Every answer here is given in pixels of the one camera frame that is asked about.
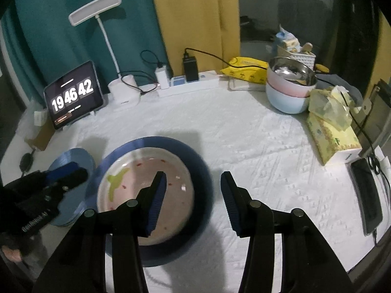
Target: table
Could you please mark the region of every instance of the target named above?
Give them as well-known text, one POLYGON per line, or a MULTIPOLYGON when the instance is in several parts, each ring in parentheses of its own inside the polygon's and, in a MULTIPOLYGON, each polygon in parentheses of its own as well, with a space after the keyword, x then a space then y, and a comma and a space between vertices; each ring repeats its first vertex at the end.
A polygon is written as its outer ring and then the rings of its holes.
MULTIPOLYGON (((86 149, 97 164, 115 148, 144 136, 166 136, 192 147, 209 166, 214 182, 210 222, 196 243, 177 260, 146 268, 150 292, 237 292, 248 239, 232 231, 220 192, 220 174, 231 171, 271 209, 302 208, 322 232, 345 270, 353 268, 374 246, 365 237, 358 201, 347 165, 323 167, 306 127, 306 114, 286 115, 262 92, 210 89, 159 98, 149 93, 133 108, 113 105, 54 135, 47 149, 36 152, 32 167, 45 170, 62 152, 86 149)), ((19 161, 29 147, 17 136, 0 165, 6 184, 20 176, 19 161)), ((383 210, 378 240, 390 226, 390 209, 380 178, 375 177, 383 210)), ((67 228, 47 226, 43 245, 52 254, 67 228)), ((281 238, 276 236, 273 292, 280 291, 281 238)), ((112 292, 111 258, 106 257, 108 292, 112 292)))

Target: white plate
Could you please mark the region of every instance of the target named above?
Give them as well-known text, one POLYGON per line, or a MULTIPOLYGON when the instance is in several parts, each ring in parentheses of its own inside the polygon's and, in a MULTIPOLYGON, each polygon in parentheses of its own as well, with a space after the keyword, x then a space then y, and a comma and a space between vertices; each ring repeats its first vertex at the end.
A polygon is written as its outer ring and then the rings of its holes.
POLYGON ((149 187, 157 171, 167 176, 167 191, 154 231, 138 238, 141 246, 158 244, 178 234, 188 221, 194 205, 190 173, 176 155, 157 147, 143 147, 116 160, 100 182, 97 195, 99 212, 114 210, 140 189, 149 187))

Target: digital clock display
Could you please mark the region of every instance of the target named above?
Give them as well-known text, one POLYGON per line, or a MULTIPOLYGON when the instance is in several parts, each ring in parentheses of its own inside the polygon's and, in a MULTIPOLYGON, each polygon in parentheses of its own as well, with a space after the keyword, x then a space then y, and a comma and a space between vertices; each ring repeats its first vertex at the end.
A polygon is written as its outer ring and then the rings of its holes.
POLYGON ((48 85, 44 97, 55 129, 59 129, 103 105, 92 62, 87 62, 48 85))

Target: oval blue plate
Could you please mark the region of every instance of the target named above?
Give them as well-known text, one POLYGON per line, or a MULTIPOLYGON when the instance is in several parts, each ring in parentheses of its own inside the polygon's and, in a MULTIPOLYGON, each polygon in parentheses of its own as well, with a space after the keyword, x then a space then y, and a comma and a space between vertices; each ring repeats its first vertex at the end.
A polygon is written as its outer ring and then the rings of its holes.
MULTIPOLYGON (((144 137, 128 142, 111 152, 94 171, 86 193, 87 208, 97 209, 97 191, 109 167, 124 154, 142 147, 159 147, 178 156, 189 170, 194 187, 193 212, 182 231, 173 238, 152 246, 140 246, 144 267, 166 264, 184 252, 197 240, 206 227, 213 205, 213 184, 208 167, 188 145, 167 137, 144 137)), ((111 255, 111 236, 106 239, 106 252, 111 255)))
MULTIPOLYGON (((88 172, 88 177, 91 176, 95 169, 95 162, 92 156, 84 149, 79 147, 70 149, 61 154, 50 165, 49 171, 59 168, 69 162, 76 162, 80 167, 83 167, 88 172)), ((54 218, 50 224, 58 227, 70 225, 83 213, 86 209, 85 198, 89 180, 79 185, 78 187, 65 193, 63 200, 58 206, 60 215, 54 218)))

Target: white desk lamp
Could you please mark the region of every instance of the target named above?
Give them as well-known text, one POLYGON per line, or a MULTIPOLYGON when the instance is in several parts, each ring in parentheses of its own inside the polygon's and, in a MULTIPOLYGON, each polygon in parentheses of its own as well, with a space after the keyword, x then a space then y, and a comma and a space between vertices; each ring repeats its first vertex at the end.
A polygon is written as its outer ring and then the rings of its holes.
POLYGON ((76 26, 92 17, 95 17, 98 21, 99 27, 102 30, 104 40, 106 42, 107 48, 109 49, 111 58, 113 60, 115 69, 117 71, 118 78, 109 83, 108 87, 110 92, 113 94, 114 101, 117 104, 127 103, 131 106, 135 106, 140 101, 140 91, 134 89, 130 86, 125 85, 121 78, 129 85, 137 87, 136 81, 132 75, 121 76, 120 68, 115 58, 113 49, 111 48, 109 39, 107 37, 106 31, 103 27, 102 20, 99 17, 99 14, 107 11, 115 6, 120 5, 122 0, 94 0, 85 6, 77 9, 69 15, 69 22, 72 26, 76 26))

